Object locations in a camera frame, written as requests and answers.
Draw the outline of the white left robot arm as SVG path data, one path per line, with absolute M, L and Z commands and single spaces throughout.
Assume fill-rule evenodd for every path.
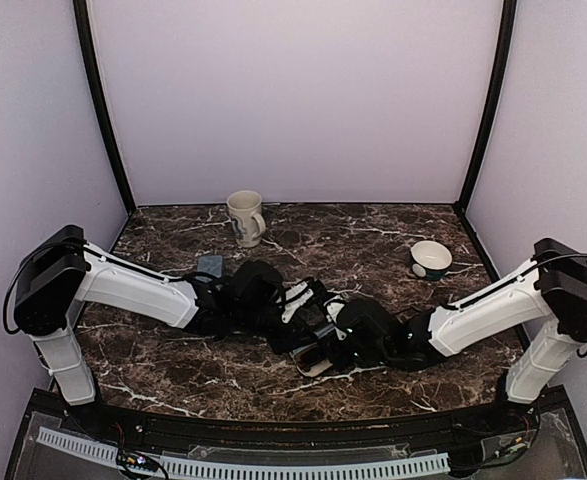
M 263 261 L 247 261 L 232 275 L 196 271 L 162 275 L 88 242 L 67 225 L 19 264 L 2 305 L 9 335 L 26 334 L 44 360 L 74 417 L 93 436 L 114 427 L 113 412 L 99 401 L 99 387 L 68 320 L 76 302 L 130 311 L 187 332 L 224 337 L 256 332 L 294 349 L 305 335 L 293 322 L 309 300 L 311 282 L 286 288 L 282 275 Z

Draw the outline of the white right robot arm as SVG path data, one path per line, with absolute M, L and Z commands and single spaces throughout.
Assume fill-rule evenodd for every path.
M 507 432 L 580 347 L 587 347 L 587 253 L 552 238 L 492 285 L 401 322 L 371 299 L 326 301 L 339 359 L 363 368 L 425 370 L 504 330 L 543 320 L 537 336 L 508 370 L 501 397 L 483 413 L 494 434 Z

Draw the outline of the black hard glasses case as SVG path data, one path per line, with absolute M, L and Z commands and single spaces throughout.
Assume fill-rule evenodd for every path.
M 289 356 L 301 375 L 314 378 L 332 366 L 328 343 L 335 321 L 327 313 L 313 316 L 295 315 L 289 323 Z

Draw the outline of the brown tortoiseshell sunglasses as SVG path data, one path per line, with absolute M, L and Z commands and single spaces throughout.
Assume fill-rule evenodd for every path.
M 326 359 L 319 349 L 306 349 L 294 354 L 296 365 L 303 371 L 309 371 Z

